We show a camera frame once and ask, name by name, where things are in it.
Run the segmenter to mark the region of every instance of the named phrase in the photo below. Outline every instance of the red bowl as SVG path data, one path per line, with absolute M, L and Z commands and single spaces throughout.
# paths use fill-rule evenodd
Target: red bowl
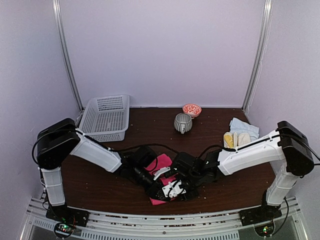
M 196 118 L 200 115 L 202 109 L 197 104 L 189 103 L 182 107 L 185 114 L 189 114 L 192 118 Z

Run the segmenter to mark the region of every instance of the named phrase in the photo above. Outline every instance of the gray ceramic mug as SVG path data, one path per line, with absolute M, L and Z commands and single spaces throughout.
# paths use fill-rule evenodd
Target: gray ceramic mug
M 174 119 L 174 128 L 181 134 L 184 134 L 192 128 L 192 118 L 189 114 L 179 113 Z

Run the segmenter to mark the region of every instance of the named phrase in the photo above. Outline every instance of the wooden table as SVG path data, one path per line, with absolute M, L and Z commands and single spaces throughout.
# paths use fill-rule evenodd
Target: wooden table
M 190 132 L 175 131 L 173 122 L 181 108 L 132 108 L 124 141 L 107 146 L 122 149 L 159 143 L 197 156 L 207 146 L 223 144 L 233 117 L 247 121 L 240 109 L 204 108 L 193 120 Z M 174 154 L 152 147 L 158 154 Z M 69 156 L 62 164 L 64 191 L 69 206 L 123 214 L 170 215 L 217 212 L 252 207 L 261 203 L 263 192 L 275 178 L 269 163 L 250 167 L 225 176 L 217 183 L 201 186 L 200 197 L 151 205 L 142 187 L 78 157 Z

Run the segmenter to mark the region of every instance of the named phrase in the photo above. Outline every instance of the white wall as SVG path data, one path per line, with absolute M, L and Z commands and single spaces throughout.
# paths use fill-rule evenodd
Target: white wall
M 287 120 L 302 131 L 320 154 L 320 1 L 277 0 L 261 75 L 247 114 L 267 134 Z M 291 192 L 298 199 L 312 239 L 319 239 L 320 169 Z
M 0 239 L 13 240 L 42 191 L 38 132 L 77 115 L 51 0 L 0 0 L 0 56 Z
M 83 104 L 131 95 L 131 105 L 240 107 L 264 0 L 61 1 Z

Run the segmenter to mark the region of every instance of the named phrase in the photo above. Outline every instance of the white bracket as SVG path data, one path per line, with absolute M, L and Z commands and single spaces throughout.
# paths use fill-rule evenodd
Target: white bracket
M 175 198 L 180 194 L 185 194 L 187 191 L 183 188 L 180 188 L 181 184 L 181 181 L 168 182 L 168 185 L 162 188 L 165 197 L 167 198 L 169 196 L 170 198 Z
M 153 180 L 157 180 L 161 176 L 161 174 L 164 174 L 169 171 L 170 171 L 169 166 L 160 168 L 158 171 L 155 172 Z

